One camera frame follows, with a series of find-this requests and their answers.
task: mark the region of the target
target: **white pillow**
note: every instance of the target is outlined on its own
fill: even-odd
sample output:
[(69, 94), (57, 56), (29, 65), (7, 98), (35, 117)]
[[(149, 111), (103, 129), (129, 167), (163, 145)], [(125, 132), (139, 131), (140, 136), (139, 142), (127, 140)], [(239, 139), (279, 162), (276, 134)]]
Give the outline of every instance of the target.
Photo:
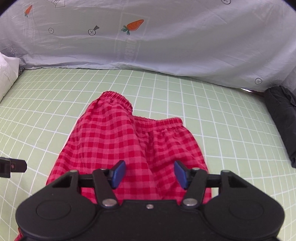
[(18, 78), (20, 59), (0, 53), (0, 101)]

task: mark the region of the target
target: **elastic waistband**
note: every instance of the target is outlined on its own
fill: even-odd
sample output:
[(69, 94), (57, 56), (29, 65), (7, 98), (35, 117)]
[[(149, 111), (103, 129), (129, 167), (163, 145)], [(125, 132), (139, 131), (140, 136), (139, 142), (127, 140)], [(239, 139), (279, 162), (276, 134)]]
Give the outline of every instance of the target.
[(133, 113), (133, 107), (131, 103), (121, 94), (113, 92), (113, 91), (106, 91), (101, 94), (100, 100), (102, 99), (109, 99), (109, 100), (116, 100), (117, 103), (119, 103), (125, 110), (129, 113)]
[(153, 131), (166, 128), (175, 128), (183, 126), (180, 118), (170, 118), (165, 120), (152, 120), (144, 117), (134, 116), (136, 129), (138, 131)]
[[(124, 109), (130, 115), (132, 115), (133, 113), (133, 107), (131, 103), (119, 93), (113, 91), (106, 91), (100, 96), (99, 99), (116, 100), (116, 102), (119, 103), (122, 107), (124, 107)], [(183, 126), (183, 122), (180, 118), (152, 120), (144, 117), (133, 116), (133, 119), (135, 121), (135, 126), (138, 131), (152, 131)]]

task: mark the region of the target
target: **blue gripper pad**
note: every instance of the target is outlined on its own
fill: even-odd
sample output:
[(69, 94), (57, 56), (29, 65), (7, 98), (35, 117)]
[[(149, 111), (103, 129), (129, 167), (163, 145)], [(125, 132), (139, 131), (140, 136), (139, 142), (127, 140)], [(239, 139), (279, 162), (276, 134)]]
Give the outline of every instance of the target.
[(189, 182), (186, 178), (186, 171), (178, 164), (177, 161), (174, 163), (175, 176), (183, 189), (187, 189)]
[(124, 175), (126, 173), (126, 163), (123, 161), (115, 170), (113, 173), (113, 177), (111, 179), (111, 187), (113, 189), (116, 189), (120, 182), (122, 181)]

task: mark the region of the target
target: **bed sheet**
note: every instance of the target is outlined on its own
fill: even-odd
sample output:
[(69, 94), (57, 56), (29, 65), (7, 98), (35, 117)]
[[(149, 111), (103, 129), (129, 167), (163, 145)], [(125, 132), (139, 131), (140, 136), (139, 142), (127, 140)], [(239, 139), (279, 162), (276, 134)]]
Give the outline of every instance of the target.
[(77, 119), (107, 90), (123, 94), (134, 115), (180, 117), (209, 171), (229, 169), (275, 198), (286, 213), (279, 237), (296, 239), (296, 169), (260, 97), (148, 71), (37, 69), (25, 71), (0, 103), (0, 156), (28, 162), (24, 174), (0, 178), (0, 241), (16, 237), (16, 207), (45, 185)]

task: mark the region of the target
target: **black cloth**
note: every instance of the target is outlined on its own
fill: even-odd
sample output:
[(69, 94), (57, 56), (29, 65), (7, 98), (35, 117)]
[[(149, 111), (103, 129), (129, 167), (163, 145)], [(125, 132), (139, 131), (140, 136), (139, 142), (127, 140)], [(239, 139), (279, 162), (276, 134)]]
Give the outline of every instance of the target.
[(283, 86), (264, 93), (265, 104), (281, 135), (292, 167), (296, 168), (296, 97)]
[(19, 66), (19, 76), (24, 72), (25, 68), (22, 66)]

